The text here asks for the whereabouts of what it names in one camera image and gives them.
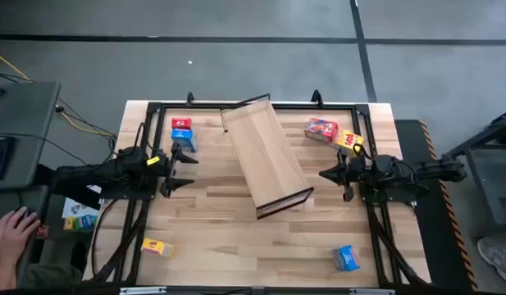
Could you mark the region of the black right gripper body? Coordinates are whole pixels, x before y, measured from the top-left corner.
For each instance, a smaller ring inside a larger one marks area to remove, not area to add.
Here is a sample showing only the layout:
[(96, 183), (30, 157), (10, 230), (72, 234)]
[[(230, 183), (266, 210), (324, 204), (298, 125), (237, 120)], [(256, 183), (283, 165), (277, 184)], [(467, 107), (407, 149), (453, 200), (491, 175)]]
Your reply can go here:
[(355, 147), (353, 149), (355, 157), (348, 157), (348, 150), (341, 148), (338, 151), (338, 159), (340, 164), (340, 171), (338, 176), (340, 177), (340, 185), (344, 186), (343, 199), (345, 202), (350, 202), (353, 197), (353, 188), (351, 187), (352, 182), (361, 182), (368, 178), (369, 165), (367, 160), (371, 160), (364, 147)]

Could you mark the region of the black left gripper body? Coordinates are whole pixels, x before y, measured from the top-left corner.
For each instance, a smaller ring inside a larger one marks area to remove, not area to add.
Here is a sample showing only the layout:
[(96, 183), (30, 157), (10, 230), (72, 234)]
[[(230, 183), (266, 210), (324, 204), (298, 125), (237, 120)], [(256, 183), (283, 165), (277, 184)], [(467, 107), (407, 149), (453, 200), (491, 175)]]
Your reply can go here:
[(157, 154), (160, 158), (160, 161), (158, 162), (160, 167), (157, 169), (157, 173), (159, 176), (164, 178), (159, 188), (159, 193), (163, 197), (170, 197), (171, 193), (180, 187), (180, 181), (175, 178), (175, 164), (180, 152), (180, 145), (178, 143), (173, 143), (170, 156), (164, 153), (163, 150), (160, 150)]

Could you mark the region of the blue cereal box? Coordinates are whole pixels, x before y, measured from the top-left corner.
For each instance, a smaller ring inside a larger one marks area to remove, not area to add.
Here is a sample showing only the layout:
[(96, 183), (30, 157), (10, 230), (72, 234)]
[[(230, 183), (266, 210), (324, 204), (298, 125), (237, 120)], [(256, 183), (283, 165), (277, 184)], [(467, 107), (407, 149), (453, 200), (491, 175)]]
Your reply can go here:
[(173, 129), (171, 139), (178, 143), (185, 152), (196, 152), (198, 150), (197, 136), (192, 129)]
[(353, 271), (360, 268), (351, 245), (335, 248), (331, 255), (337, 270)]

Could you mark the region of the yellow cereal box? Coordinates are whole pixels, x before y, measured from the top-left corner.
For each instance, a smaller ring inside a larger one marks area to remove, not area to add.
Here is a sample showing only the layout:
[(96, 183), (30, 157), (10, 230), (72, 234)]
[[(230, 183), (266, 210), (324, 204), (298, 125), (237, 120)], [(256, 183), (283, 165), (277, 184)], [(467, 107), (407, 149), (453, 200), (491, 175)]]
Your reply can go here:
[(141, 245), (141, 252), (148, 252), (159, 256), (171, 257), (175, 247), (170, 244), (160, 240), (145, 238)]
[(364, 138), (361, 135), (348, 130), (338, 129), (330, 141), (330, 146), (336, 149), (345, 149), (350, 152), (355, 152), (357, 150), (355, 145), (363, 145), (363, 142)]

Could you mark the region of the colourful cereal multipack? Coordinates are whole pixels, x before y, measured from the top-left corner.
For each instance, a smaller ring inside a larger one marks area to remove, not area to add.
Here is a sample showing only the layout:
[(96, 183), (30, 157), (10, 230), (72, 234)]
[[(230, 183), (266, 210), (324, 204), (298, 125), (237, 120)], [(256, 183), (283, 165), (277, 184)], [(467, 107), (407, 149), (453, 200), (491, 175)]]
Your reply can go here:
[(97, 220), (98, 217), (92, 215), (65, 217), (63, 229), (66, 231), (91, 233), (95, 229)]

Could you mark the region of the white printed paper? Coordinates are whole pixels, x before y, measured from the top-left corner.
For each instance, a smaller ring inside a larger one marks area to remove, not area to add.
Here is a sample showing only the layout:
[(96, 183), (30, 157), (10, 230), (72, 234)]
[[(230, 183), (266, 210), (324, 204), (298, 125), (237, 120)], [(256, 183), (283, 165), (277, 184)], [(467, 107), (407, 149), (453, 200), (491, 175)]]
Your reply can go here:
[(69, 197), (65, 196), (62, 217), (71, 216), (97, 216), (99, 208), (103, 204), (99, 194), (102, 188), (97, 185), (88, 185), (72, 193)]

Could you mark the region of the black hazard-striped floor mat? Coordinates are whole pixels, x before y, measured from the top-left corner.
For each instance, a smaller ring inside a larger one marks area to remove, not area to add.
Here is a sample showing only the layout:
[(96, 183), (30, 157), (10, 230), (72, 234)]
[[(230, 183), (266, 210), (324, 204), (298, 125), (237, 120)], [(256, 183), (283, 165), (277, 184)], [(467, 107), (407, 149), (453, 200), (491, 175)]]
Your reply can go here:
[[(395, 121), (403, 159), (412, 167), (436, 158), (425, 123)], [(439, 288), (476, 291), (476, 278), (458, 226), (447, 186), (438, 179), (421, 184), (430, 192), (417, 201), (415, 209), (431, 282)]]

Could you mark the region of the grey metal stand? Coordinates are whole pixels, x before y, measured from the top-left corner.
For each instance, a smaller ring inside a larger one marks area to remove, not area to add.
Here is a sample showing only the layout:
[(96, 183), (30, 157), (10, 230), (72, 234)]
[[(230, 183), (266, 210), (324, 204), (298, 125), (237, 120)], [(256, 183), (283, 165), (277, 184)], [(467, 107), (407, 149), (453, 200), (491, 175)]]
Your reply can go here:
[(475, 236), (506, 234), (506, 144), (498, 136), (506, 130), (506, 112), (485, 128), (449, 150), (452, 158), (464, 156), (486, 210), (486, 223)]

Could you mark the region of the grey desk surface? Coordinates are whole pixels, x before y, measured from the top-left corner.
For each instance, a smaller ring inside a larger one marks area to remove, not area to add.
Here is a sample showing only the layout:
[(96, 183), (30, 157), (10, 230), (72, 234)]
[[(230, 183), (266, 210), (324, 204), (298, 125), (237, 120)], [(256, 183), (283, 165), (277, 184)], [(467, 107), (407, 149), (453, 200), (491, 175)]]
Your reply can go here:
[(16, 140), (0, 190), (32, 184), (61, 86), (55, 82), (12, 84), (0, 96), (0, 137)]
[[(0, 191), (0, 219), (9, 211), (27, 207), (28, 213), (36, 212), (44, 221), (48, 204), (48, 187), (34, 186), (20, 190)], [(27, 239), (25, 250), (16, 265), (16, 277), (19, 288), (30, 288), (27, 273), (31, 265), (39, 263), (43, 240), (33, 232)]]

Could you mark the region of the person's leg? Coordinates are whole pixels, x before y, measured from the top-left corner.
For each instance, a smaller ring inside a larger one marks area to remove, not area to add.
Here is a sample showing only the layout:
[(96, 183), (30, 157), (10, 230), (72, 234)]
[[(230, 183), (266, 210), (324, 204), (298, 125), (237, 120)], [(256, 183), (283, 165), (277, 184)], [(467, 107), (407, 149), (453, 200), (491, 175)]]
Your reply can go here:
[(18, 281), (20, 288), (59, 288), (77, 284), (83, 272), (68, 264), (30, 264)]

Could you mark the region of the grey shoe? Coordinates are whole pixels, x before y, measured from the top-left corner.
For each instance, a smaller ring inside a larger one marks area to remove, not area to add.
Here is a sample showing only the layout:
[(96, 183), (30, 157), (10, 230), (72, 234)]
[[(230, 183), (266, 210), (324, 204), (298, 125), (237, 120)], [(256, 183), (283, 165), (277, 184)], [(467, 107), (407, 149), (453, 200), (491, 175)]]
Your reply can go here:
[(506, 281), (506, 248), (492, 237), (484, 237), (477, 241), (477, 250), (481, 258), (493, 266), (499, 275)]

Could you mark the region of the black backlit keyboard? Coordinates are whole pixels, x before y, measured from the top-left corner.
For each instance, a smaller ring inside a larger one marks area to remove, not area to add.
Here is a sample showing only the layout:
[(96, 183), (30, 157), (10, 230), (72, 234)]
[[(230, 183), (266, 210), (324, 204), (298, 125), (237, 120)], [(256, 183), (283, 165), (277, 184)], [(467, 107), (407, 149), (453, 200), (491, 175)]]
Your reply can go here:
[(0, 179), (3, 179), (7, 170), (15, 143), (16, 140), (13, 137), (0, 137)]

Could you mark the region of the person's hand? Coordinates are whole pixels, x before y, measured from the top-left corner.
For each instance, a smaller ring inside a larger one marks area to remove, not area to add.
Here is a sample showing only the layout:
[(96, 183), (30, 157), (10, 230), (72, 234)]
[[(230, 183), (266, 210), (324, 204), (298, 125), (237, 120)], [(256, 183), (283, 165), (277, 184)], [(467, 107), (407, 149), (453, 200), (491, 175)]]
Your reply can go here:
[(37, 214), (32, 214), (16, 224), (14, 211), (0, 219), (0, 262), (17, 263), (30, 235), (39, 227)]

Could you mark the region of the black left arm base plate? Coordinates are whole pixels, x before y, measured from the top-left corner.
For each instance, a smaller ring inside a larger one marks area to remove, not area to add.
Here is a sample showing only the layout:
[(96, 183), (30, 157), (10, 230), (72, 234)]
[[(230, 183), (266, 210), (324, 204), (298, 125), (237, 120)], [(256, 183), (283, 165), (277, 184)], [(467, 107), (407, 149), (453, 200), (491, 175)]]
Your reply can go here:
[(128, 188), (116, 187), (105, 188), (99, 194), (101, 199), (121, 199), (121, 200), (153, 200), (155, 192), (152, 189), (132, 190)]

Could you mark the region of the silver metal bracket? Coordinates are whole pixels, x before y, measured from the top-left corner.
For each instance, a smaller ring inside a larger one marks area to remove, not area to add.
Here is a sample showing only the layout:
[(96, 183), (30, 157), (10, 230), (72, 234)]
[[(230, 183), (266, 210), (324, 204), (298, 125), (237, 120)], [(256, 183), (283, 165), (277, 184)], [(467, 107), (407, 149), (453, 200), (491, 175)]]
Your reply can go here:
[(396, 292), (393, 289), (351, 288), (349, 295), (396, 295)]
[(128, 287), (121, 288), (119, 295), (162, 295), (166, 292), (166, 286)]

